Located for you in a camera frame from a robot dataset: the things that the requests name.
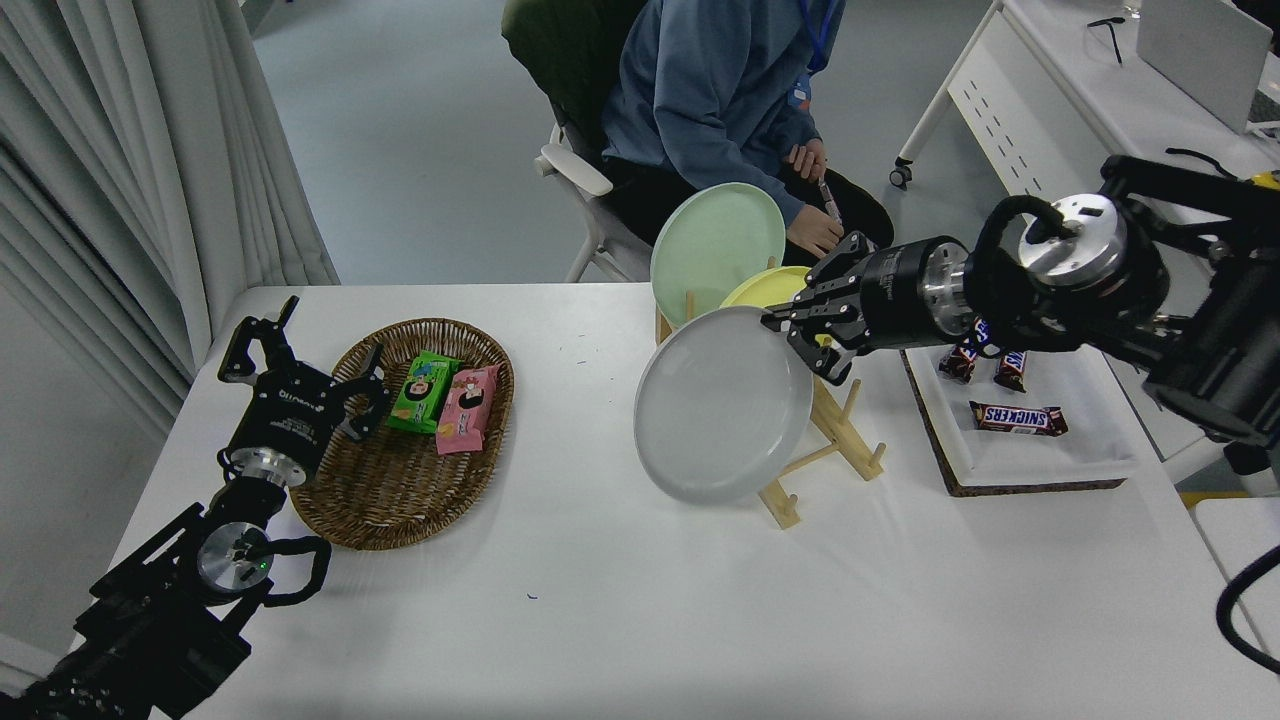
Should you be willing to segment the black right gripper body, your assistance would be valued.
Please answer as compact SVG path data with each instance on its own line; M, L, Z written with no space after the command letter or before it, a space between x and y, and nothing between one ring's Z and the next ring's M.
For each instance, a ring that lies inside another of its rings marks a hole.
M924 297L931 255L948 241L937 237L873 252L855 270L859 331L845 341L851 351L915 348L945 345Z

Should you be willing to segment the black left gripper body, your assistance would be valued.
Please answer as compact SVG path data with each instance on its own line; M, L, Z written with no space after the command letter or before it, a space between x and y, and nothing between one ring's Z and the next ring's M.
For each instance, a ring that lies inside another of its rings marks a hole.
M335 379L307 364L260 373L248 409L228 445L228 460L246 468L264 451L288 459L300 473L315 473L346 418L335 387Z

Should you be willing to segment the person's right hand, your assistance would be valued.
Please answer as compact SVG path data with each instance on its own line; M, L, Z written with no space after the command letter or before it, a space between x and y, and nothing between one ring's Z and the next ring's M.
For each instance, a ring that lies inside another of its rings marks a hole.
M803 205L790 222L787 231L790 243L814 258L826 258L844 238L844 227L827 213L812 205Z

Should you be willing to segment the person's left hand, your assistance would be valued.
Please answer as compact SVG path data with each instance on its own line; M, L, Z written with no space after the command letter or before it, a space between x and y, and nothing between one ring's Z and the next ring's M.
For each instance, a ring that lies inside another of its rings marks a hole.
M828 167L826 145L820 138L796 143L786 154L785 163L801 181L818 183L826 178Z

